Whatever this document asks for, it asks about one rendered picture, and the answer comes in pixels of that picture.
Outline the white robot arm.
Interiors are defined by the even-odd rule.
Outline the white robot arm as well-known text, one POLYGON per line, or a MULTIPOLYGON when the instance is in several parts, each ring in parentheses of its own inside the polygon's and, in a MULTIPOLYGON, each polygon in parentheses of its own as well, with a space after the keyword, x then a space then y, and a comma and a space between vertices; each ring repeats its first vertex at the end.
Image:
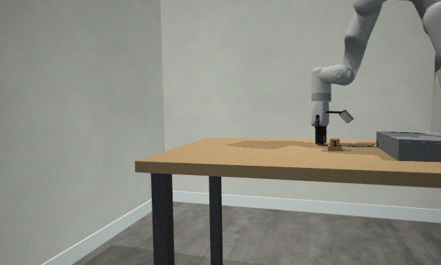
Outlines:
MULTIPOLYGON (((312 101, 330 101, 331 84, 348 85, 355 79, 368 40, 381 12, 382 3, 385 1, 387 0, 353 0, 355 11, 345 34, 342 62, 340 65, 316 67, 312 70, 312 101)), ((407 1, 414 4, 422 20, 424 31, 430 37, 435 49, 431 131, 426 131, 425 135, 441 137, 441 0, 407 1)))

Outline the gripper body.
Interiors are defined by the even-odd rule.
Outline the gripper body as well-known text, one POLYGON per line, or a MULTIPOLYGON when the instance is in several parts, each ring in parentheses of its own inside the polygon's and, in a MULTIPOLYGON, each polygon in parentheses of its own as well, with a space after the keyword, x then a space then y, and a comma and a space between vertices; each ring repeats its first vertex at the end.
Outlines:
POLYGON ((311 101, 312 104, 312 111, 311 111, 311 125, 315 126, 315 120, 316 116, 320 116, 320 123, 321 126, 328 126, 329 125, 329 113, 326 113, 326 111, 329 111, 329 102, 331 101, 311 101), (314 124, 314 125, 313 125, 314 124))

